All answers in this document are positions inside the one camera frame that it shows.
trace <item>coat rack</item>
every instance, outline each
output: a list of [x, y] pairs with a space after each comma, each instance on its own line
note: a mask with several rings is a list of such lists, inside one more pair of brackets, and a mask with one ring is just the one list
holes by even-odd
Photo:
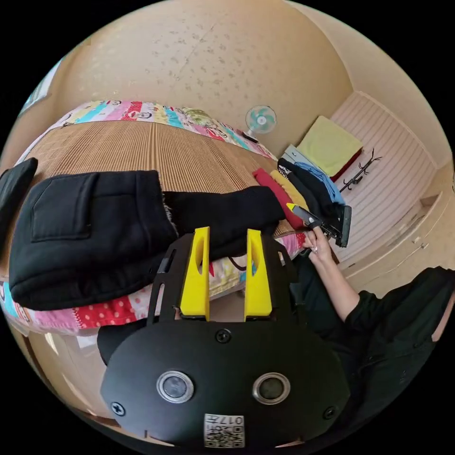
[[374, 161], [379, 161], [381, 158], [382, 158], [382, 156], [379, 156], [377, 158], [374, 157], [374, 149], [373, 149], [371, 152], [371, 158], [368, 160], [366, 165], [362, 166], [359, 163], [360, 171], [351, 180], [349, 180], [349, 182], [346, 183], [345, 180], [343, 179], [344, 187], [340, 190], [340, 193], [343, 190], [345, 190], [346, 188], [351, 191], [352, 190], [351, 185], [357, 185], [364, 177], [362, 174], [368, 175], [369, 172], [367, 172], [366, 170], [371, 166], [371, 164]]

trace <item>window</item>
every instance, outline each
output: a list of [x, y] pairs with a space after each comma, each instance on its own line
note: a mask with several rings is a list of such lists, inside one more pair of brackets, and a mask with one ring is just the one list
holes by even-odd
[[61, 59], [52, 69], [47, 73], [44, 79], [38, 84], [38, 86], [33, 90], [31, 95], [28, 97], [27, 101], [25, 102], [24, 106], [22, 107], [19, 114], [22, 114], [26, 109], [32, 106], [34, 103], [39, 101], [40, 99], [44, 98], [49, 91], [49, 87], [51, 86], [52, 79], [55, 76], [55, 73], [62, 62]]

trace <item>fan stand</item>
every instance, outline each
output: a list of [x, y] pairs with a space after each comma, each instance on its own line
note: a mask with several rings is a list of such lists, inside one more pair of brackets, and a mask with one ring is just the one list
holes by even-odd
[[242, 136], [251, 142], [257, 144], [259, 141], [253, 136], [253, 132], [249, 129], [248, 132], [242, 131]]

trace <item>camera lens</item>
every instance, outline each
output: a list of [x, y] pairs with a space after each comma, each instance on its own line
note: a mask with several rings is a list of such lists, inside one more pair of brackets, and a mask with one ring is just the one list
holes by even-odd
[[289, 380], [280, 373], [266, 373], [253, 384], [253, 396], [261, 404], [278, 404], [291, 391]]
[[167, 371], [156, 382], [158, 393], [170, 403], [185, 403], [194, 393], [191, 379], [180, 371]]

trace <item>person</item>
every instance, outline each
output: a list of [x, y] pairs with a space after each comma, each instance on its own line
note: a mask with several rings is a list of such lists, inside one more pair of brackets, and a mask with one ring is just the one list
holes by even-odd
[[294, 260], [308, 326], [337, 353], [351, 398], [333, 429], [359, 425], [410, 383], [440, 339], [455, 301], [455, 271], [422, 271], [379, 299], [356, 292], [333, 260], [319, 227], [306, 234], [308, 257]]

